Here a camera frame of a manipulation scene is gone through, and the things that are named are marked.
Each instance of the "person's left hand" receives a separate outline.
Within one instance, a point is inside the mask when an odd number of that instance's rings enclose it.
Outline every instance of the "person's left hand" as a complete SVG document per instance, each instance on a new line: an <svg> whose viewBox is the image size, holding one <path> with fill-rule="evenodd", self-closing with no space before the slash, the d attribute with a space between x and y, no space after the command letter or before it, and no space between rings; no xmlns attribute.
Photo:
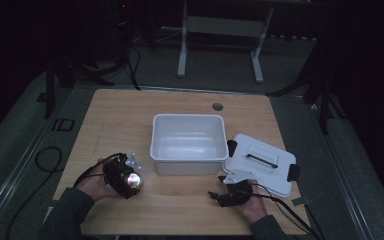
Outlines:
<svg viewBox="0 0 384 240"><path fill-rule="evenodd" d="M105 163L99 164L89 173L89 175L98 174L98 176L85 177L76 186L77 189L89 195L95 202L102 198L120 197L120 195L118 195L118 193L110 185L105 184L103 175L104 165Z"/></svg>

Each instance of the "person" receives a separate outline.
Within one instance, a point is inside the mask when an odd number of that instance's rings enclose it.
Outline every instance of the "person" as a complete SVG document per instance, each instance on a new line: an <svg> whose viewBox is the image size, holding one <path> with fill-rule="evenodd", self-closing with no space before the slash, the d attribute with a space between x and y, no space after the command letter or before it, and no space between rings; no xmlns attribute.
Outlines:
<svg viewBox="0 0 384 240"><path fill-rule="evenodd" d="M80 225L84 222L95 202L108 197L120 197L116 191L104 183L103 164L92 170L75 188L67 188L51 213L42 224L37 239L82 239ZM254 193L258 193L257 181L248 180ZM243 205L234 208L250 225L254 237L258 240L287 239L278 222L266 211L263 199L252 196Z"/></svg>

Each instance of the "person's right hand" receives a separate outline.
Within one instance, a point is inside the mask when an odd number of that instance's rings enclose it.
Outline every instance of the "person's right hand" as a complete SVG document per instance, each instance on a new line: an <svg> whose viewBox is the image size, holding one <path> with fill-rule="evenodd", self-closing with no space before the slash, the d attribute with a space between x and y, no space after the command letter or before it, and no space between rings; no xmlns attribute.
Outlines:
<svg viewBox="0 0 384 240"><path fill-rule="evenodd" d="M248 182L252 185L252 191L258 194L257 181L249 179ZM252 196L247 203L235 206L234 208L241 213L249 224L252 224L268 215L263 199L257 196Z"/></svg>

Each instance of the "gray floor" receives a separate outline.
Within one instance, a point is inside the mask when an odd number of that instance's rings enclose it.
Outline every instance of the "gray floor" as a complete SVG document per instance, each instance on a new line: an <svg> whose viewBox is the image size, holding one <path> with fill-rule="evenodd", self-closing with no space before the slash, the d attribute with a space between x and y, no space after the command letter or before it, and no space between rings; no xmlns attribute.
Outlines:
<svg viewBox="0 0 384 240"><path fill-rule="evenodd" d="M313 46L314 42L305 40L267 39L260 57L265 82L257 84L247 51L203 49L192 42L186 76L178 78L179 46L175 41L162 41L153 51L138 40L137 79L144 89L167 87L264 94L292 83ZM135 62L138 55L132 51L131 58ZM115 88L132 88L124 71L106 77L117 83ZM5 238L8 224L22 203L48 176L35 165L35 154L56 146L62 150L60 166L63 167L93 93L102 87L79 81L73 89L57 88L59 108L50 119L44 119L44 104L36 102L44 91L44 79L41 75L31 83L0 126L0 239ZM288 96L271 98L286 149L297 157L302 167L298 182L301 194L310 199L308 206L326 239L384 239L384 190L358 137L350 123L339 117L328 121L329 135L322 134L317 125L317 108L304 104L300 98L304 91L305 87ZM75 120L74 129L52 131L56 118ZM53 168L58 154L49 150L39 159L47 168ZM22 166L27 169L24 174L18 171ZM52 204L60 175L54 174L23 208L12 227L11 239L35 238ZM11 176L17 181L6 182ZM3 198L3 194L8 194L8 198ZM299 239L312 238L304 235Z"/></svg>

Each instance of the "open box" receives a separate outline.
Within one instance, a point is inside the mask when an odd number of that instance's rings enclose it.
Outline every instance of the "open box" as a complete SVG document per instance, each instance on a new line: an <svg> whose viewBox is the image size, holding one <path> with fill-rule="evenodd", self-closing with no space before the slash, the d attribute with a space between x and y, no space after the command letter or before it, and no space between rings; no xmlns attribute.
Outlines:
<svg viewBox="0 0 384 240"><path fill-rule="evenodd" d="M158 174L217 174L229 156L223 118L208 114L158 114L150 155Z"/></svg>

